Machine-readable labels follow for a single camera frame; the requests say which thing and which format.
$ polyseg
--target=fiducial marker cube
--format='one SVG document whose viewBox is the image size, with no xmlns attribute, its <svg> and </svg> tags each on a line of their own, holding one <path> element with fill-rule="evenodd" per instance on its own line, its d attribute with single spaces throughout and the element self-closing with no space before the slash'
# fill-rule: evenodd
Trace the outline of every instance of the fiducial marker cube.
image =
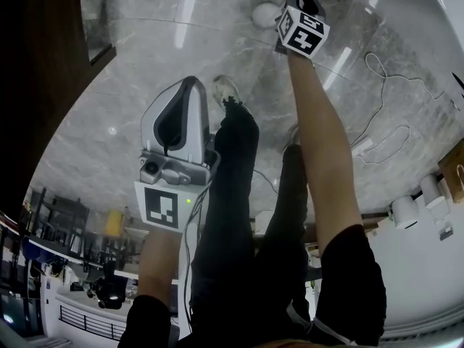
<svg viewBox="0 0 464 348">
<path fill-rule="evenodd" d="M 283 46 L 310 59 L 326 42 L 329 30 L 324 22 L 289 5 L 277 26 Z"/>
</svg>

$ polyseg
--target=white cable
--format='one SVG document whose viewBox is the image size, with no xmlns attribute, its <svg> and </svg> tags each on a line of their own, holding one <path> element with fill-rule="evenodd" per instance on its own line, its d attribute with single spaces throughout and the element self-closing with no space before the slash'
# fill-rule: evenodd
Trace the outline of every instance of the white cable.
<svg viewBox="0 0 464 348">
<path fill-rule="evenodd" d="M 368 57 L 369 57 L 369 56 L 372 56 L 372 57 L 374 57 L 375 59 L 377 59 L 378 64 L 380 65 L 382 71 L 384 72 L 383 75 L 382 75 L 381 73 L 378 73 L 377 71 L 375 71 L 375 70 L 369 65 L 369 63 L 368 63 Z M 351 147 L 353 147 L 355 144 L 357 144 L 358 141 L 360 141 L 360 140 L 363 138 L 363 136 L 367 133 L 367 131 L 368 131 L 370 125 L 372 124 L 372 122 L 374 121 L 374 119 L 375 119 L 375 118 L 377 117 L 377 115 L 384 109 L 384 105 L 385 105 L 385 98 L 384 98 L 385 87 L 386 87 L 386 83 L 388 82 L 388 80 L 389 80 L 390 78 L 402 78 L 403 80 L 406 80 L 406 81 L 409 82 L 409 83 L 412 83 L 413 81 L 419 81 L 419 82 L 422 84 L 422 87 L 424 88 L 424 90 L 425 90 L 428 94 L 430 94 L 431 98 L 432 98 L 434 101 L 440 99 L 440 98 L 443 96 L 443 94 L 444 94 L 444 91 L 443 91 L 439 96 L 435 97 L 435 96 L 432 94 L 432 92 L 429 91 L 429 90 L 427 89 L 426 84 L 425 84 L 425 83 L 423 82 L 423 80 L 420 79 L 420 78 L 407 78 L 407 77 L 405 77 L 405 76 L 403 76 L 403 75 L 389 75 L 389 74 L 387 74 L 387 73 L 386 73 L 386 70 L 385 70 L 385 67 L 384 67 L 384 65 L 382 64 L 381 60 L 380 60 L 374 53 L 371 53 L 371 52 L 367 53 L 367 54 L 365 55 L 365 57 L 364 57 L 364 62 L 365 62 L 365 65 L 368 66 L 368 69 L 369 69 L 372 73 L 375 73 L 378 77 L 384 79 L 384 82 L 383 82 L 383 84 L 382 84 L 382 90 L 381 90 L 381 106 L 380 106 L 380 108 L 378 109 L 378 111 L 376 111 L 376 112 L 373 114 L 373 116 L 370 118 L 368 124 L 366 125 L 366 127 L 364 128 L 364 130 L 362 131 L 362 133 L 361 133 L 361 134 L 355 139 L 355 141 L 352 143 Z M 401 125 L 401 126 L 399 126 L 397 129 L 395 129 L 395 131 L 394 131 L 393 133 L 391 133 L 389 136 L 387 136 L 386 138 L 384 138 L 384 139 L 377 145 L 377 147 L 374 147 L 374 148 L 372 148 L 372 149 L 369 149 L 368 151 L 364 151 L 364 153 L 366 154 L 366 153 L 368 153 L 368 152 L 372 152 L 372 151 L 374 151 L 375 149 L 379 148 L 380 145 L 382 145 L 382 143 L 385 142 L 385 140 L 387 140 L 388 138 L 390 138 L 391 136 L 393 136 L 399 129 L 406 129 L 406 130 L 408 130 L 409 133 L 408 133 L 408 136 L 407 136 L 406 140 L 403 142 L 403 145 L 401 146 L 401 148 L 400 148 L 398 151 L 396 151 L 392 156 L 386 158 L 384 161 L 381 161 L 381 162 L 366 162 L 361 156 L 355 156 L 355 157 L 361 159 L 361 161 L 362 161 L 364 164 L 366 164 L 366 165 L 382 165 L 382 164 L 384 164 L 385 162 L 389 161 L 390 159 L 392 159 L 393 157 L 395 157 L 397 154 L 399 154 L 399 153 L 403 150 L 403 148 L 405 147 L 406 143 L 410 140 L 410 138 L 411 138 L 411 129 L 410 129 L 409 126 L 407 126 L 407 125 Z"/>
</svg>

